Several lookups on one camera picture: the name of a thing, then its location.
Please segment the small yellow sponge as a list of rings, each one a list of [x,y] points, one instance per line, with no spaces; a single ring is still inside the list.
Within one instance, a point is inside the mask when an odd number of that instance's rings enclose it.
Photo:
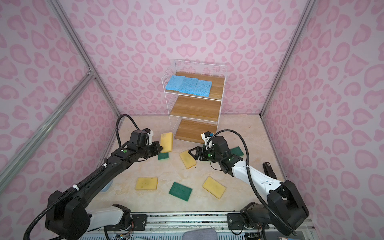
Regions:
[[[160,146],[163,148],[161,153],[169,153],[173,151],[173,133],[164,133],[161,134]]]

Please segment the blue sponge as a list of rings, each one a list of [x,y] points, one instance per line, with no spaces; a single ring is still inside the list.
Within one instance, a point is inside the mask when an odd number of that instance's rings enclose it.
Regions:
[[[185,77],[179,87],[179,92],[182,94],[192,95],[195,91],[199,79]]]
[[[171,76],[167,85],[165,86],[165,90],[178,92],[185,78],[186,77],[184,76]]]
[[[211,81],[198,80],[193,95],[208,98],[212,87]]]

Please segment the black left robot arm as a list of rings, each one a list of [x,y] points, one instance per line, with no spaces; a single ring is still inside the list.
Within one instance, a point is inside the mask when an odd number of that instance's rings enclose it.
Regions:
[[[163,149],[158,141],[152,141],[153,131],[146,128],[131,133],[130,140],[116,149],[101,167],[84,180],[67,189],[50,195],[45,227],[66,240],[78,240],[86,232],[106,226],[120,230],[132,228],[131,211],[120,204],[88,211],[93,198],[116,176],[134,163],[157,156]]]

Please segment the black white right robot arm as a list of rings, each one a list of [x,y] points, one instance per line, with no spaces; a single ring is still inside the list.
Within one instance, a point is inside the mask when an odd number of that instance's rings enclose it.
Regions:
[[[273,225],[285,236],[296,235],[296,229],[309,217],[309,210],[296,185],[281,182],[250,165],[249,152],[245,158],[233,154],[222,136],[209,135],[208,146],[188,151],[197,161],[218,163],[220,170],[249,184],[259,203],[251,202],[240,211],[240,224],[248,229],[257,225]]]

